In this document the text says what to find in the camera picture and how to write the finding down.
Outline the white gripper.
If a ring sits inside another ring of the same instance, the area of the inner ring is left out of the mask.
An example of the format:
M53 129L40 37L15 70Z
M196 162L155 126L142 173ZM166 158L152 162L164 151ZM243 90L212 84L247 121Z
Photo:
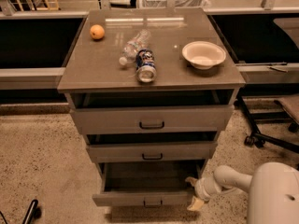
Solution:
M220 194L222 191L221 185L216 182L213 176L203 177L199 180L188 176L185 181L194 187L197 196L192 197L192 202L187 207L189 211L199 211L213 195Z

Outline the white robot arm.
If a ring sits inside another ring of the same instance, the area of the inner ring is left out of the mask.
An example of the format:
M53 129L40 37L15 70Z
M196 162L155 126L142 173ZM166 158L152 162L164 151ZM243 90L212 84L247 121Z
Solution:
M235 190L248 197L247 224L299 224L299 171L280 162L267 162L253 175L221 165L208 177L187 177L194 187L190 211L199 211L213 195Z

